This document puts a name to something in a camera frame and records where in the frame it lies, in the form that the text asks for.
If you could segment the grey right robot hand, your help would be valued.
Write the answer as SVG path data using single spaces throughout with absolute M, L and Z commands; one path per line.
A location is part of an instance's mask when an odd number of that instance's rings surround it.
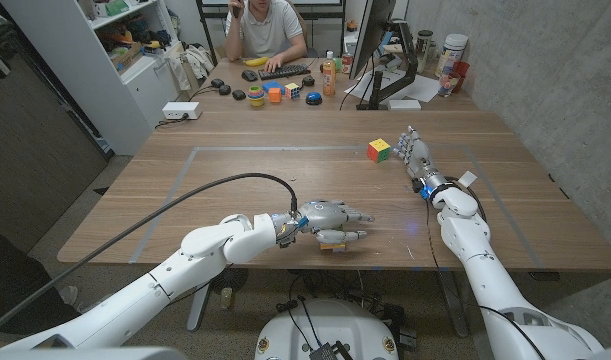
M 425 198 L 447 183 L 436 168 L 428 146 L 412 126 L 400 135 L 394 153 L 403 160 L 415 191 L 420 192 Z

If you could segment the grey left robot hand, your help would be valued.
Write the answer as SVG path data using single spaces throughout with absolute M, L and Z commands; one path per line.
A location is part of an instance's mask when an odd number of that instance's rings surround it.
M 296 241 L 298 233 L 314 234 L 320 244 L 339 245 L 367 236 L 362 230 L 344 231 L 341 226 L 351 222 L 372 222 L 374 218 L 341 200 L 310 201 L 295 213 L 272 214 L 277 243 L 287 247 Z

